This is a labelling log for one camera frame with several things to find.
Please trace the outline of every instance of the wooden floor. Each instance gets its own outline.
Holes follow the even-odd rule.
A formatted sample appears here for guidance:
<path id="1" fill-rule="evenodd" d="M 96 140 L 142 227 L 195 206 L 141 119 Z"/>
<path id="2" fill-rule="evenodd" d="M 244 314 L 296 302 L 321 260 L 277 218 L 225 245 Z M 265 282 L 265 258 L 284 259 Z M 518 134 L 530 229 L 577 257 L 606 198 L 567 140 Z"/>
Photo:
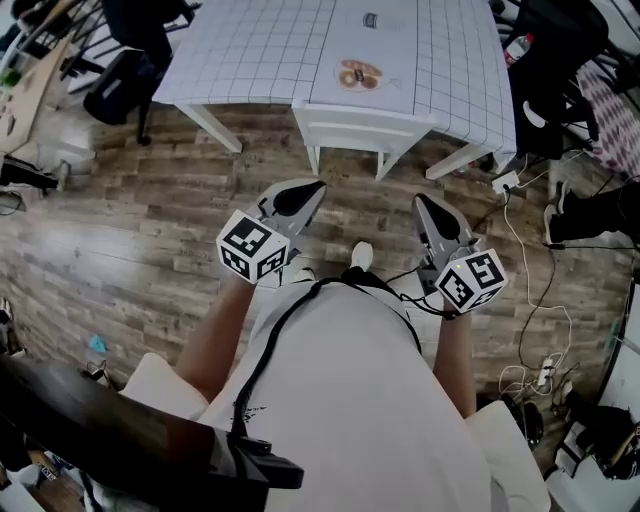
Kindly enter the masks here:
<path id="1" fill-rule="evenodd" d="M 125 381 L 145 352 L 175 362 L 189 332 L 214 300 L 224 272 L 215 237 L 236 208 L 245 208 L 273 182 L 311 175 L 293 115 L 287 108 L 236 106 L 214 109 L 244 143 L 228 153 L 177 109 L 152 112 L 147 148 L 134 140 L 135 126 L 107 127 L 87 120 L 78 106 L 59 114 L 61 128 L 82 131 L 98 150 L 97 159 L 75 168 L 63 193 L 41 199 L 18 189 L 27 213 L 0 219 L 0 295 L 14 307 L 21 341 L 36 356 L 85 365 L 93 334 L 108 346 L 108 368 Z M 442 197 L 473 225 L 502 200 L 479 171 L 424 179 L 424 170 L 451 151 L 451 141 L 422 141 L 382 182 L 375 182 L 372 154 L 323 151 L 321 177 L 329 185 L 325 203 L 305 240 L 303 266 L 321 275 L 345 268 L 359 240 L 375 248 L 375 271 L 391 277 L 416 265 L 421 256 L 410 207 L 418 192 Z M 531 179 L 542 169 L 526 171 Z M 579 192 L 594 193 L 608 178 L 586 157 L 568 162 Z M 509 220 L 524 241 L 531 271 L 531 296 L 541 295 L 551 274 L 549 252 L 541 245 L 547 176 L 514 192 Z M 510 277 L 509 287 L 473 317 L 474 364 L 478 388 L 496 391 L 500 372 L 518 364 L 518 339 L 531 308 L 520 245 L 502 210 L 479 229 L 494 247 Z M 623 310 L 631 255 L 604 250 L 555 254 L 557 269 L 545 304 L 566 305 L 573 319 L 573 342 L 560 376 L 574 363 L 576 387 L 593 393 L 600 384 L 604 346 L 612 322 Z M 418 290 L 414 276 L 401 286 Z M 261 287 L 243 334 L 272 289 Z M 439 320 L 411 310 L 424 354 L 435 353 Z M 528 364 L 562 351 L 568 322 L 560 310 L 540 311 L 524 338 Z M 518 380 L 518 371 L 508 374 Z M 548 435 L 537 450 L 546 466 L 562 429 L 539 403 Z"/>

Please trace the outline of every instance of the black strap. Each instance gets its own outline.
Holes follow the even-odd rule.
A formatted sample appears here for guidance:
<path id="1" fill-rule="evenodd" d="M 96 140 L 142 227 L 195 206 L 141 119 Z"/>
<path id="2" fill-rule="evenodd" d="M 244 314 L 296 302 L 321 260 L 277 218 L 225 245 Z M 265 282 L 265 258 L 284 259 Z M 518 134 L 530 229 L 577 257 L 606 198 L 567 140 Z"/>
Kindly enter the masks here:
<path id="1" fill-rule="evenodd" d="M 316 283 L 314 283 L 314 285 L 311 287 L 311 289 L 302 297 L 300 297 L 276 322 L 276 324 L 273 326 L 273 329 L 271 329 L 271 333 L 269 334 L 269 339 L 267 340 L 267 346 L 264 349 L 264 352 L 262 353 L 262 356 L 260 357 L 260 360 L 258 361 L 258 364 L 256 365 L 255 369 L 253 370 L 253 373 L 251 374 L 251 376 L 247 379 L 247 382 L 245 383 L 244 386 L 242 386 L 242 389 L 240 390 L 240 392 L 238 393 L 238 396 L 236 398 L 236 401 L 233 405 L 233 423 L 231 425 L 231 433 L 234 435 L 238 435 L 240 437 L 246 437 L 247 436 L 247 427 L 244 423 L 244 416 L 247 410 L 247 405 L 249 403 L 249 399 L 251 398 L 251 393 L 253 392 L 253 389 L 256 386 L 256 383 L 258 382 L 258 379 L 260 378 L 260 376 L 262 375 L 262 373 L 264 372 L 265 368 L 267 367 L 267 365 L 269 364 L 269 361 L 271 361 L 271 357 L 273 356 L 273 351 L 276 348 L 276 343 L 278 341 L 278 337 L 280 336 L 280 332 L 282 331 L 282 328 L 284 327 L 284 325 L 287 323 L 287 321 L 289 320 L 289 318 L 291 318 L 291 315 L 293 315 L 293 313 L 295 313 L 303 304 L 305 304 L 306 302 L 310 301 L 311 299 L 314 299 L 315 297 L 317 297 L 318 293 L 320 293 L 320 289 L 330 283 L 341 283 L 344 285 L 347 285 L 355 290 L 359 290 L 362 293 L 366 293 L 369 296 L 372 296 L 369 292 L 363 290 L 362 288 L 351 284 L 351 283 L 346 283 L 344 282 L 342 279 L 340 278 L 327 278 L 327 279 L 322 279 L 320 281 L 317 281 Z M 416 347 L 418 349 L 418 352 L 420 354 L 422 354 L 422 348 L 420 347 L 420 341 L 418 340 L 418 335 L 416 334 L 415 329 L 413 328 L 413 326 L 411 325 L 411 323 L 409 322 L 409 320 L 407 320 L 405 317 L 403 317 L 400 313 L 398 313 L 395 309 L 389 307 L 389 309 L 391 309 L 396 315 L 398 315 L 398 317 L 400 317 L 402 319 L 402 321 L 406 324 L 406 326 L 408 327 L 409 331 L 411 332 L 411 335 L 413 336 L 413 340 L 415 341 Z"/>

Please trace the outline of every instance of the pink fabric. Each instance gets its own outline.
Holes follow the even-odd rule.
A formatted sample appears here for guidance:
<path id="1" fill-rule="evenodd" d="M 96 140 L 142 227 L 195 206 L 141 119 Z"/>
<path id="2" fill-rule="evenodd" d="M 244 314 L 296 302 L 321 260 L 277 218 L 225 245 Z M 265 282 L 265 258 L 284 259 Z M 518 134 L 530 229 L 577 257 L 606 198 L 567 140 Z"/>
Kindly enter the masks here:
<path id="1" fill-rule="evenodd" d="M 588 64 L 578 70 L 577 78 L 600 131 L 600 140 L 588 154 L 612 171 L 640 175 L 640 121 Z"/>

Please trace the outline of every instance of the bottle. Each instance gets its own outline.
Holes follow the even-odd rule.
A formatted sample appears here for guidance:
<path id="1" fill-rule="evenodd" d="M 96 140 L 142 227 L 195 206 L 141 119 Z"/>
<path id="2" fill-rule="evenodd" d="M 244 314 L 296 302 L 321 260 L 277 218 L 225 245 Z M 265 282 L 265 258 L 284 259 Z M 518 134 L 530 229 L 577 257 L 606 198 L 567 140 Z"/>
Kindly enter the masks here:
<path id="1" fill-rule="evenodd" d="M 533 43 L 533 34 L 515 38 L 504 51 L 504 59 L 507 61 L 507 68 L 510 68 L 517 60 L 529 51 Z"/>

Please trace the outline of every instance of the white table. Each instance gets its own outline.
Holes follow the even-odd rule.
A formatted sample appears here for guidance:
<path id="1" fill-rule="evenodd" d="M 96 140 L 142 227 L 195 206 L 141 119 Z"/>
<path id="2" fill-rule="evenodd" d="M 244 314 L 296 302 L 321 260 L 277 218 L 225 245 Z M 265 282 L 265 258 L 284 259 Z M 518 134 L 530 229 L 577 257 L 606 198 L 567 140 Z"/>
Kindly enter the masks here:
<path id="1" fill-rule="evenodd" d="M 378 15 L 367 27 L 377 45 L 353 35 L 367 13 Z M 384 84 L 362 94 L 340 88 L 342 59 L 385 70 Z M 434 130 L 468 144 L 430 167 L 430 179 L 489 152 L 504 167 L 516 152 L 509 77 L 486 0 L 209 0 L 154 100 L 240 152 L 205 105 L 293 98 L 435 114 Z"/>

